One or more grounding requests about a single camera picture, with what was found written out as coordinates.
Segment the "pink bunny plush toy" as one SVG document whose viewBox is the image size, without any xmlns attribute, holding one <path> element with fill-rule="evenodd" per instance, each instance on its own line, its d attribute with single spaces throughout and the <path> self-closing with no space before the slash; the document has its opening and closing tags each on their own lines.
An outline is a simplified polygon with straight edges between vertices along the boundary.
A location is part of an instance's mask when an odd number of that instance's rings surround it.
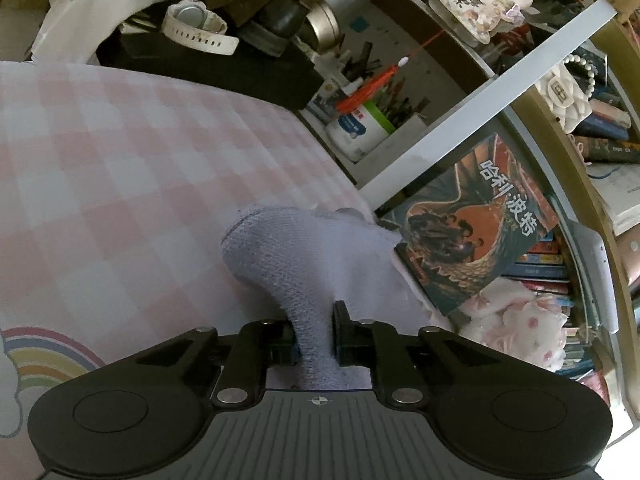
<svg viewBox="0 0 640 480">
<path fill-rule="evenodd" d="M 552 296 L 496 278 L 459 311 L 468 318 L 459 328 L 462 337 L 549 372 L 562 367 L 568 316 Z"/>
</svg>

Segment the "Harry Potter book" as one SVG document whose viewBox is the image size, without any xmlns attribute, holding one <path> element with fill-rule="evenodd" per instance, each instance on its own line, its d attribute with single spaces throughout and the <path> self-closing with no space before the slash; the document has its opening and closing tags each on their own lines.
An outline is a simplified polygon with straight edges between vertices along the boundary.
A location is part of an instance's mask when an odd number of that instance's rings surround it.
<svg viewBox="0 0 640 480">
<path fill-rule="evenodd" d="M 400 258 L 443 315 L 505 274 L 558 222 L 498 134 L 381 218 L 399 232 Z"/>
</svg>

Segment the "pink checkered desk mat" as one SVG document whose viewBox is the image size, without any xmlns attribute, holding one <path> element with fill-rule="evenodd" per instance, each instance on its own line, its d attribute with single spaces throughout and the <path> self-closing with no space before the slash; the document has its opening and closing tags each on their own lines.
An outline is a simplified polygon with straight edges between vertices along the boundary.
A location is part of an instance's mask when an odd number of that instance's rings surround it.
<svg viewBox="0 0 640 480">
<path fill-rule="evenodd" d="M 48 389 L 197 327 L 269 318 L 220 254 L 255 204 L 366 211 L 284 108 L 74 64 L 1 66 L 1 474 L 41 472 Z"/>
</svg>

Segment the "white pen holder cup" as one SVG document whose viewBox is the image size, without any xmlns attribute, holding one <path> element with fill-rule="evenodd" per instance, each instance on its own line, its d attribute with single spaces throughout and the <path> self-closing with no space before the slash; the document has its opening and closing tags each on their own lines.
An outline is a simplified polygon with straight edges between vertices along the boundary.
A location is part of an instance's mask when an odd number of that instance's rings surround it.
<svg viewBox="0 0 640 480">
<path fill-rule="evenodd" d="M 326 135 L 337 151 L 351 162 L 359 162 L 385 141 L 396 127 L 372 102 L 338 116 L 326 126 Z"/>
</svg>

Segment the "white tablet on shelf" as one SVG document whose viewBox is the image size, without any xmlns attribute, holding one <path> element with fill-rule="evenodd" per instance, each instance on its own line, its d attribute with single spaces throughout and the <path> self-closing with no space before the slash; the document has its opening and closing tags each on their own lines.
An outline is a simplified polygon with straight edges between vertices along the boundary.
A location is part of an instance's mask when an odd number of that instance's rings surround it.
<svg viewBox="0 0 640 480">
<path fill-rule="evenodd" d="M 580 276 L 585 279 L 587 306 L 596 317 L 596 326 L 616 335 L 620 322 L 608 253 L 602 237 L 574 220 L 567 221 L 567 233 Z"/>
</svg>

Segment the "red tassel charm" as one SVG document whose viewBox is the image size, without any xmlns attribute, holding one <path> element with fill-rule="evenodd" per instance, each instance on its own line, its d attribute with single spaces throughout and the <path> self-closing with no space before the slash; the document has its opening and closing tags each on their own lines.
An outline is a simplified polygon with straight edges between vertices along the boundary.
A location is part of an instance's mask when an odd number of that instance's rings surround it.
<svg viewBox="0 0 640 480">
<path fill-rule="evenodd" d="M 404 56 L 394 65 L 388 66 L 383 73 L 378 74 L 365 84 L 363 84 L 358 90 L 356 90 L 353 94 L 348 96 L 346 99 L 341 100 L 335 105 L 335 109 L 338 111 L 340 115 L 350 114 L 354 110 L 356 110 L 360 105 L 367 100 L 370 100 L 372 96 L 375 95 L 378 90 L 386 86 L 392 79 L 393 76 L 396 75 L 398 70 L 401 67 L 404 67 L 410 58 L 408 56 Z"/>
</svg>

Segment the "white wooden bookshelf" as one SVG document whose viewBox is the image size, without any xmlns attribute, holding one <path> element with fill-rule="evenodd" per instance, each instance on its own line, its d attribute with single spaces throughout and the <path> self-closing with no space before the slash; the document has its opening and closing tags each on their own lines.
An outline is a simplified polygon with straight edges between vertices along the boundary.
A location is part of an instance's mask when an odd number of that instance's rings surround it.
<svg viewBox="0 0 640 480">
<path fill-rule="evenodd" d="M 338 21 L 346 25 L 363 10 L 373 8 L 393 32 L 402 32 L 409 46 L 430 45 L 424 53 L 457 81 L 461 98 L 439 118 L 419 117 L 382 142 L 362 162 L 349 162 L 337 152 L 332 157 L 372 208 L 381 208 L 411 180 L 442 164 L 473 134 L 490 122 L 500 122 L 506 136 L 519 148 L 538 179 L 547 185 L 570 250 L 567 221 L 574 220 L 598 232 L 603 240 L 614 284 L 620 330 L 598 329 L 596 350 L 613 410 L 612 440 L 618 442 L 639 431 L 639 337 L 628 292 L 626 272 L 613 231 L 597 192 L 587 176 L 570 138 L 554 120 L 534 82 L 550 70 L 561 55 L 612 26 L 612 8 L 605 2 L 590 6 L 510 70 L 497 76 L 445 22 L 420 0 L 329 0 Z"/>
</svg>

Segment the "metal bowl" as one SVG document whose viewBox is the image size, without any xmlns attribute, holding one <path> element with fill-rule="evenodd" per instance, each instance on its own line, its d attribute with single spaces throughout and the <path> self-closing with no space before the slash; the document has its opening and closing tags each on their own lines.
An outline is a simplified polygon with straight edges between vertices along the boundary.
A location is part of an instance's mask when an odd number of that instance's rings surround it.
<svg viewBox="0 0 640 480">
<path fill-rule="evenodd" d="M 315 2 L 307 14 L 299 38 L 314 52 L 326 53 L 336 47 L 342 32 L 337 18 L 326 0 Z"/>
</svg>

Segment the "white wrist watch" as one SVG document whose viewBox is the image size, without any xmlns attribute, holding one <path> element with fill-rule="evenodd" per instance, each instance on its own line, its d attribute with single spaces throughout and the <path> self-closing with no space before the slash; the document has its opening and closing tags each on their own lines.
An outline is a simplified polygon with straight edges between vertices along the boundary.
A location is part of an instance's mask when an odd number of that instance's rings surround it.
<svg viewBox="0 0 640 480">
<path fill-rule="evenodd" d="M 240 40 L 228 35 L 228 24 L 201 1 L 182 0 L 168 6 L 160 32 L 179 46 L 230 56 Z"/>
</svg>

